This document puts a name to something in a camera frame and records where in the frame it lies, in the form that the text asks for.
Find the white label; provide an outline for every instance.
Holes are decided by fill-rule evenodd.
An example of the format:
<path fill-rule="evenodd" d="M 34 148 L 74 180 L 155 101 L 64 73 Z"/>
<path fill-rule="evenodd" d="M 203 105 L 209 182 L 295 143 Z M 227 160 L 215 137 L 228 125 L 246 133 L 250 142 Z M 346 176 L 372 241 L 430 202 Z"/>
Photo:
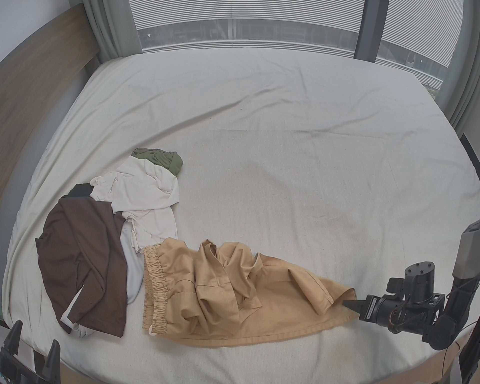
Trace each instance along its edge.
<path fill-rule="evenodd" d="M 367 317 L 366 319 L 369 320 L 370 317 L 372 316 L 373 308 L 375 307 L 375 303 L 377 302 L 377 298 L 374 297 L 372 300 L 372 303 L 370 304 L 370 308 L 368 309 Z"/>

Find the wrinkled bed sheet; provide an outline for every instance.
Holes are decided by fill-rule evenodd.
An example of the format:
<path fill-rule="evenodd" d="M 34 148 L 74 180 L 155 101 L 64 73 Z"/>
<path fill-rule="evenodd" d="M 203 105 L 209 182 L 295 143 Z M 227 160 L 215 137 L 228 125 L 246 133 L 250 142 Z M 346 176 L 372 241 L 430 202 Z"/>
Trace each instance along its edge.
<path fill-rule="evenodd" d="M 461 232 L 480 218 L 480 183 L 453 129 L 410 73 L 318 53 L 221 48 L 102 65 L 43 154 L 13 230 L 3 316 L 47 354 L 108 383 L 372 383 L 434 351 L 417 335 L 359 321 L 280 343 L 198 349 L 142 329 L 144 289 L 125 335 L 76 339 L 57 324 L 34 238 L 76 183 L 136 147 L 177 151 L 178 237 L 240 241 L 383 295 L 391 276 L 436 265 L 447 293 Z M 480 297 L 472 304 L 477 319 Z"/>

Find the wooden floor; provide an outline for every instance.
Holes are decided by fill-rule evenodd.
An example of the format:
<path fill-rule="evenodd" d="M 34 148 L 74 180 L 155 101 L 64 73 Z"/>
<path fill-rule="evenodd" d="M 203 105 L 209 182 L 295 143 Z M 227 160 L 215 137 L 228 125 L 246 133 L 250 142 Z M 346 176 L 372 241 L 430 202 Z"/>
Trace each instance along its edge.
<path fill-rule="evenodd" d="M 468 336 L 469 335 L 459 340 L 459 344 L 461 346 L 466 343 Z M 458 346 L 454 343 L 447 351 L 447 355 L 445 358 L 445 369 L 448 368 L 450 362 L 457 353 Z M 424 362 L 422 365 L 410 371 L 403 372 L 395 377 L 382 380 L 377 384 L 414 384 L 416 382 L 435 383 L 442 377 L 442 363 L 444 360 L 444 355 L 445 351 L 439 352 L 431 359 Z M 88 377 L 71 371 L 64 365 L 62 365 L 61 367 L 61 382 L 63 384 L 100 384 L 100 382 L 98 381 L 89 379 Z M 480 369 L 475 373 L 472 380 L 470 381 L 470 384 L 480 384 Z"/>

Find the brown garment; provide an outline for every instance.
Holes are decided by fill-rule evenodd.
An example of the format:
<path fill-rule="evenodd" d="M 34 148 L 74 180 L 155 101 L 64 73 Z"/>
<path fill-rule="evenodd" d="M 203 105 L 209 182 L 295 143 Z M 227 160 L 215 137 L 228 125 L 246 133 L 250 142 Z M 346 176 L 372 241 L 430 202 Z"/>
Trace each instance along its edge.
<path fill-rule="evenodd" d="M 144 248 L 143 328 L 183 344 L 237 346 L 309 335 L 355 319 L 345 287 L 228 242 L 196 252 L 166 239 Z"/>
<path fill-rule="evenodd" d="M 38 266 L 57 321 L 122 337 L 127 318 L 127 263 L 120 243 L 124 219 L 111 203 L 90 197 L 62 198 L 48 214 L 36 239 Z"/>

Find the pile of clothes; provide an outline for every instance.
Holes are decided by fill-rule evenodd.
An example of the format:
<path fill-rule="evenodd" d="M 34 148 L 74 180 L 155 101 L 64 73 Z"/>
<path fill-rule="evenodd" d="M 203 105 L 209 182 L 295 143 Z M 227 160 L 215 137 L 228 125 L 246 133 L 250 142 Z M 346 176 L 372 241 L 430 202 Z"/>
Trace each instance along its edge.
<path fill-rule="evenodd" d="M 177 239 L 176 152 L 137 148 L 115 171 L 77 184 L 36 239 L 38 265 L 61 327 L 122 337 L 126 308 L 145 285 L 143 328 L 199 347 L 309 335 L 358 315 L 355 292 L 248 246 Z"/>
<path fill-rule="evenodd" d="M 177 238 L 176 152 L 137 148 L 116 171 L 59 199 L 36 239 L 38 265 L 62 328 L 122 337 L 144 273 L 143 248 Z"/>

